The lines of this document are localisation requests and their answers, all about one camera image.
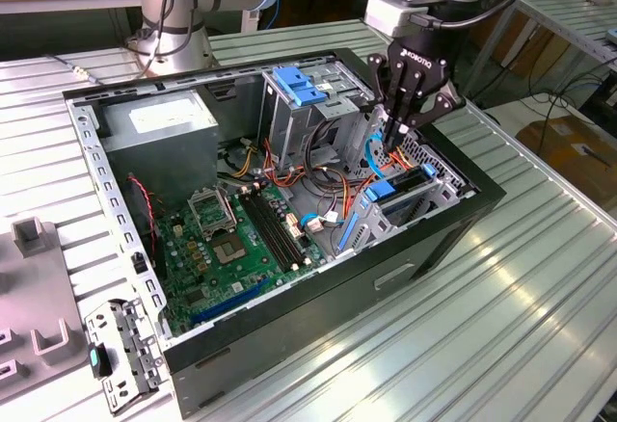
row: metal panel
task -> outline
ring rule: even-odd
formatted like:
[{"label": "metal panel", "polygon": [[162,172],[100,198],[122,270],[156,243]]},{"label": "metal panel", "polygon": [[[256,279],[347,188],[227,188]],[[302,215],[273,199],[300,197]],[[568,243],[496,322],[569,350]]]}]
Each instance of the metal panel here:
[{"label": "metal panel", "polygon": [[516,6],[599,62],[617,58],[617,46],[604,45],[606,31],[617,28],[617,4],[597,6],[586,0],[519,0]]},{"label": "metal panel", "polygon": [[[348,43],[362,57],[387,44],[358,21],[212,41],[223,64]],[[66,57],[102,77],[107,66],[135,72],[117,49]],[[28,81],[0,94],[0,223],[38,214],[59,225],[84,316],[132,292],[62,124],[59,90],[83,86],[72,77],[44,58],[0,63],[0,83]],[[591,420],[600,410],[617,386],[617,225],[473,106],[438,126],[507,191],[499,207],[427,277],[192,420]],[[0,418],[102,420],[106,411],[83,367],[8,402]],[[169,384],[122,418],[179,419]]]}]

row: ventilation holes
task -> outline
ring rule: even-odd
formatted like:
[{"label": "ventilation holes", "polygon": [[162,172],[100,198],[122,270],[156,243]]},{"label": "ventilation holes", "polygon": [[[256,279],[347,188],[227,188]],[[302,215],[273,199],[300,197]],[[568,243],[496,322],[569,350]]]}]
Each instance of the ventilation holes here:
[{"label": "ventilation holes", "polygon": [[360,230],[358,231],[358,234],[356,234],[356,238],[354,239],[354,242],[351,245],[353,249],[355,249],[358,243],[360,242],[365,230],[366,230],[366,226],[362,226]]}]

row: ram slot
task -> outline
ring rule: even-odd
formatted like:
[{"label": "ram slot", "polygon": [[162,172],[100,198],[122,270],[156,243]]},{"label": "ram slot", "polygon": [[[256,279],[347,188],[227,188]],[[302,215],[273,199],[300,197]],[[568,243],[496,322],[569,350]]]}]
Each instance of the ram slot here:
[{"label": "ram slot", "polygon": [[279,223],[267,200],[258,195],[245,195],[240,198],[240,203],[281,269],[288,272],[292,265],[300,265],[304,257]]}]

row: chip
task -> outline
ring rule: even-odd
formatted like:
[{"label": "chip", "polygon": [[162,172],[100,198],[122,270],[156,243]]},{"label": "chip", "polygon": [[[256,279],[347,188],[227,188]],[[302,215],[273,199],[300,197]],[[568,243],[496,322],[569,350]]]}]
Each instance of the chip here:
[{"label": "chip", "polygon": [[205,295],[201,290],[194,290],[193,292],[189,292],[185,296],[188,304],[193,304],[202,301],[205,298]]},{"label": "chip", "polygon": [[226,234],[212,241],[212,249],[222,265],[227,265],[247,254],[242,240],[235,233]]}]

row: yellow wire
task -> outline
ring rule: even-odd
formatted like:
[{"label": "yellow wire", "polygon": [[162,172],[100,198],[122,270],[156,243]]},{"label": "yellow wire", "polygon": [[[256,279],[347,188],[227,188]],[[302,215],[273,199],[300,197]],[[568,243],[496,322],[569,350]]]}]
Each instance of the yellow wire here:
[{"label": "yellow wire", "polygon": [[405,157],[405,153],[403,152],[403,149],[401,149],[400,145],[396,147],[396,150],[398,150],[398,155],[401,160],[405,162],[410,168],[413,168],[414,166],[407,160],[407,157]]},{"label": "yellow wire", "polygon": [[244,163],[244,167],[242,167],[242,170],[240,170],[238,173],[234,173],[232,175],[234,178],[240,178],[244,176],[245,174],[247,174],[247,171],[249,171],[249,165],[251,164],[252,154],[253,154],[253,150],[251,148],[247,149],[247,160]]}]

